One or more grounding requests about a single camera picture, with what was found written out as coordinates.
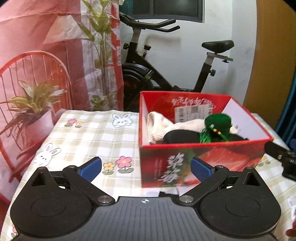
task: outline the checkered tablecloth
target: checkered tablecloth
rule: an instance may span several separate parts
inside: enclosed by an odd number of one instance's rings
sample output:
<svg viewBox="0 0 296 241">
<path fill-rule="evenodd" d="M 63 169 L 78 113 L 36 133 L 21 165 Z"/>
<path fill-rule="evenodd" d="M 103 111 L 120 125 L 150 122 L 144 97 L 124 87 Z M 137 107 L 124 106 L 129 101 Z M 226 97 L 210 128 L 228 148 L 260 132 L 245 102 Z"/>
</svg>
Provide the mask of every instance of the checkered tablecloth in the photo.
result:
<svg viewBox="0 0 296 241">
<path fill-rule="evenodd" d="M 255 118 L 275 138 L 275 142 L 285 144 L 277 134 L 256 114 Z M 36 153 L 36 158 L 25 172 L 12 203 L 27 180 L 39 166 L 49 171 L 62 170 L 69 165 L 80 166 L 95 156 L 102 159 L 102 172 L 92 184 L 117 199 L 119 196 L 157 196 L 159 191 L 182 195 L 189 187 L 141 188 L 141 172 L 138 147 L 139 114 L 111 110 L 107 112 L 66 111 L 52 133 Z M 43 153 L 50 155 L 44 162 Z M 282 218 L 275 231 L 279 240 L 288 240 L 284 232 L 291 227 L 292 218 L 287 198 L 295 198 L 296 183 L 281 176 L 280 162 L 265 155 L 257 171 L 266 181 L 282 208 Z M 16 231 L 10 219 L 10 208 L 1 231 L 0 240 L 9 241 Z"/>
</svg>

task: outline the brown door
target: brown door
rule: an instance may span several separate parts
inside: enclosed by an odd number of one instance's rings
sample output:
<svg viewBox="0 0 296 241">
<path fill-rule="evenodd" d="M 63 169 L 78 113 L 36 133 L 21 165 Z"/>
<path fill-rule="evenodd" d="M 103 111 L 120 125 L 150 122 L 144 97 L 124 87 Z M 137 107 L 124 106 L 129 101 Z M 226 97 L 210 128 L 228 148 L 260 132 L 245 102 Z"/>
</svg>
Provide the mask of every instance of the brown door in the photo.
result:
<svg viewBox="0 0 296 241">
<path fill-rule="evenodd" d="M 282 0 L 257 0 L 257 40 L 244 106 L 272 128 L 286 103 L 296 64 L 296 14 Z"/>
</svg>

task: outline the black saddle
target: black saddle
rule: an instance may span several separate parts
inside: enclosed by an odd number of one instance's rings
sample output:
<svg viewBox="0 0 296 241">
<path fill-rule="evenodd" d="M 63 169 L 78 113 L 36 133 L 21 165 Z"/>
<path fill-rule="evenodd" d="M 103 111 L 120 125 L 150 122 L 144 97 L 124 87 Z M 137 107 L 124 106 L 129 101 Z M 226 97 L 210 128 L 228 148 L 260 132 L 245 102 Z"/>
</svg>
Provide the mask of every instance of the black saddle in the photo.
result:
<svg viewBox="0 0 296 241">
<path fill-rule="evenodd" d="M 202 43 L 202 47 L 210 51 L 213 51 L 215 53 L 223 53 L 233 48 L 234 42 L 232 40 L 205 42 L 205 43 Z"/>
</svg>

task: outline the blue curtain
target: blue curtain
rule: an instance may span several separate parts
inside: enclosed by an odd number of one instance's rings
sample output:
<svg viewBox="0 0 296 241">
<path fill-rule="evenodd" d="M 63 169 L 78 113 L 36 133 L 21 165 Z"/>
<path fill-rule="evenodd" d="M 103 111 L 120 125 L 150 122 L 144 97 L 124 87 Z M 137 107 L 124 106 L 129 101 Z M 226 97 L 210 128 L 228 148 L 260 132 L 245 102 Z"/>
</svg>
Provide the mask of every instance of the blue curtain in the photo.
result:
<svg viewBox="0 0 296 241">
<path fill-rule="evenodd" d="M 133 14 L 133 0 L 124 0 L 124 3 L 119 6 L 119 11 L 127 15 Z"/>
<path fill-rule="evenodd" d="M 291 85 L 291 90 L 281 114 L 280 120 L 275 128 L 276 133 L 289 145 L 292 138 L 296 138 L 296 70 Z"/>
</svg>

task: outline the red box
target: red box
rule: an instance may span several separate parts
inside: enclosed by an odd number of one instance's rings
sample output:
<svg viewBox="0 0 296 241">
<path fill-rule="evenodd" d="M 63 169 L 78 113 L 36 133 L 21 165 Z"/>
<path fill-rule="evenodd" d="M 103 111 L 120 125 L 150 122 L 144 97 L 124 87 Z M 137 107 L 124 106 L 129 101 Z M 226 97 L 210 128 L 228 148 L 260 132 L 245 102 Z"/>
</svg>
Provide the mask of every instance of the red box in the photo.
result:
<svg viewBox="0 0 296 241">
<path fill-rule="evenodd" d="M 147 134 L 147 116 L 151 111 L 163 114 L 175 122 L 175 108 L 186 105 L 212 104 L 213 114 L 225 113 L 233 126 L 239 126 L 239 135 L 249 141 L 197 144 L 150 144 Z M 190 161 L 198 156 L 212 166 L 224 165 L 231 171 L 242 171 L 257 166 L 263 157 L 264 145 L 273 138 L 253 118 L 251 113 L 228 95 L 193 92 L 143 91 L 140 94 L 139 150 L 142 187 L 165 187 L 198 184 L 190 171 Z M 181 169 L 172 178 L 165 178 L 169 158 L 179 161 Z"/>
</svg>

